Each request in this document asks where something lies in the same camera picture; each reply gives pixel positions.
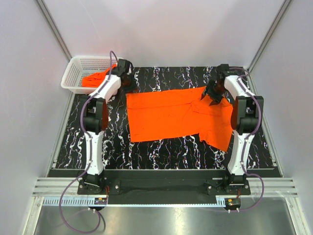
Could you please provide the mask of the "orange t shirt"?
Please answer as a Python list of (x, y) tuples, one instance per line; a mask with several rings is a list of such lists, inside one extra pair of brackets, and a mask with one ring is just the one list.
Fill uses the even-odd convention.
[(201, 98), (204, 87), (127, 94), (132, 142), (156, 141), (198, 134), (200, 141), (227, 151), (232, 136), (232, 105), (223, 98), (211, 105)]

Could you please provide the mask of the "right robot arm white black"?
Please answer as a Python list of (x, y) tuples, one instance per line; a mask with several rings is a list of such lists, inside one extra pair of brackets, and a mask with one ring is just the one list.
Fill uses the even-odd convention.
[(262, 124), (264, 98), (251, 92), (241, 76), (226, 71), (219, 73), (217, 81), (208, 83), (201, 97), (208, 95), (212, 98), (210, 104), (218, 105), (226, 91), (235, 100), (230, 118), (234, 143), (226, 174), (216, 189), (225, 194), (238, 194), (249, 189), (246, 178), (250, 174), (246, 165), (250, 146)]

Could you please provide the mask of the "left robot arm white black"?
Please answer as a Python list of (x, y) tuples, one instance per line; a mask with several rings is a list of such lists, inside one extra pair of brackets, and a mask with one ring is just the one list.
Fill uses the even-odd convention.
[(80, 124), (86, 140), (86, 166), (79, 176), (80, 194), (101, 194), (108, 190), (102, 163), (102, 140), (109, 124), (107, 103), (120, 88), (126, 93), (137, 89), (133, 73), (106, 75), (100, 86), (85, 98)]

